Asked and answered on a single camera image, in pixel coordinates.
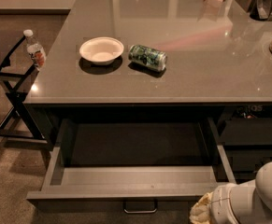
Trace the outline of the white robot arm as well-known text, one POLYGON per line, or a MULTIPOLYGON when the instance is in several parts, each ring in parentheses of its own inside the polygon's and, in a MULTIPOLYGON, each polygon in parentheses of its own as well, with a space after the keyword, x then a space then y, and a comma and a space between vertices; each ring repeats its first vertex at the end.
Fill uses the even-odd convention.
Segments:
POLYGON ((272 224, 272 162, 242 184, 220 185, 191 209, 192 224, 272 224))

